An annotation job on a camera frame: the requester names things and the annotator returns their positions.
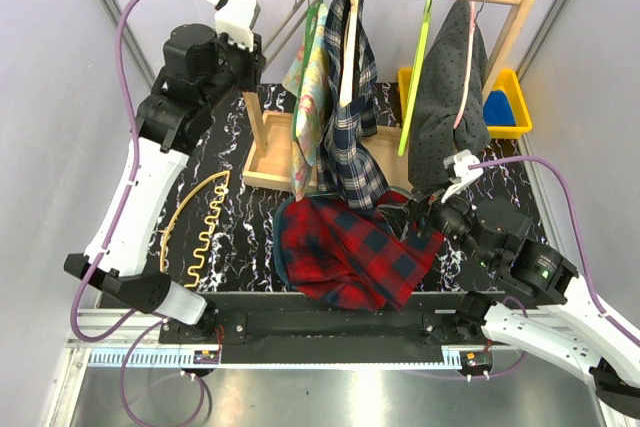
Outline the red plaid skirt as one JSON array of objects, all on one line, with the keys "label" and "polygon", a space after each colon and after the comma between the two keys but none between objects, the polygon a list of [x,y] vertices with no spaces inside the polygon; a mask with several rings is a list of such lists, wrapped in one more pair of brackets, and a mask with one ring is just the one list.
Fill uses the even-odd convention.
[{"label": "red plaid skirt", "polygon": [[401,309],[444,242],[433,229],[412,229],[399,241],[376,209],[355,211],[341,198],[303,199],[284,211],[285,268],[295,291],[333,307]]}]

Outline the navy plaid skirt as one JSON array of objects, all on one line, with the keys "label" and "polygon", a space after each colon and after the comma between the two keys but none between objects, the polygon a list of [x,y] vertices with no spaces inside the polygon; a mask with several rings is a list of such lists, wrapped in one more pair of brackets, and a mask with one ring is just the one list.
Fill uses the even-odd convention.
[{"label": "navy plaid skirt", "polygon": [[377,65],[362,23],[364,0],[358,3],[352,101],[345,107],[339,105],[350,7],[350,0],[332,0],[324,26],[332,104],[317,149],[318,189],[338,193],[353,210],[369,210],[389,185],[378,162],[363,145],[365,138],[377,134]]}]

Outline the floral pastel skirt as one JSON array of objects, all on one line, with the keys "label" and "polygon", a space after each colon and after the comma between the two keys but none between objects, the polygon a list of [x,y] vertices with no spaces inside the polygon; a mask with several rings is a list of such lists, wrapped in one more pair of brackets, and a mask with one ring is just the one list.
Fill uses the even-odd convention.
[{"label": "floral pastel skirt", "polygon": [[305,197],[316,165],[328,106],[329,58],[324,46],[324,27],[328,7],[324,2],[318,11],[316,33],[308,66],[304,74],[301,97],[296,98],[304,47],[303,39],[297,56],[283,79],[283,87],[295,95],[291,124],[291,189],[297,201]]}]

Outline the wooden hanger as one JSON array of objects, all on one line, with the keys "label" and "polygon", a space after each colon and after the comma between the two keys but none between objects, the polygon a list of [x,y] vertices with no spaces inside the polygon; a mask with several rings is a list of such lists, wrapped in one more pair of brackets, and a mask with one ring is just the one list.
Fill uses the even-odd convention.
[{"label": "wooden hanger", "polygon": [[339,105],[348,106],[353,98],[353,77],[356,51],[356,34],[359,0],[349,0],[346,34],[344,36],[344,52],[342,78],[339,92]]}]

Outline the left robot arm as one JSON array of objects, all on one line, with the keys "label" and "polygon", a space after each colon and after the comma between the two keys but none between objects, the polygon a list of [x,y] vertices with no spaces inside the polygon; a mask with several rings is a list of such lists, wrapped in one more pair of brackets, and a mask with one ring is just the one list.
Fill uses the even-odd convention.
[{"label": "left robot arm", "polygon": [[64,270],[145,314],[181,322],[196,343],[215,333],[206,301],[163,272],[145,269],[149,241],[166,197],[213,111],[259,84],[265,58],[251,31],[233,38],[203,24],[175,28],[163,46],[164,65],[135,116],[137,141],[98,233],[84,252],[67,256]]}]

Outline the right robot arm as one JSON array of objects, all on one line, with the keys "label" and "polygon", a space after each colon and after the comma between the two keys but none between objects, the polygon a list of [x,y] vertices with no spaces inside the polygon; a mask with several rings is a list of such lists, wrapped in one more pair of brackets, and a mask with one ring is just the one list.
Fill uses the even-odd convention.
[{"label": "right robot arm", "polygon": [[510,344],[579,378],[610,408],[639,416],[639,348],[598,311],[586,278],[554,248],[531,238],[529,217],[502,198],[472,205],[460,196],[411,199],[378,208],[395,236],[404,240],[429,229],[445,238],[516,304],[563,323],[561,333],[487,294],[464,295],[446,324],[466,343],[482,337]]}]

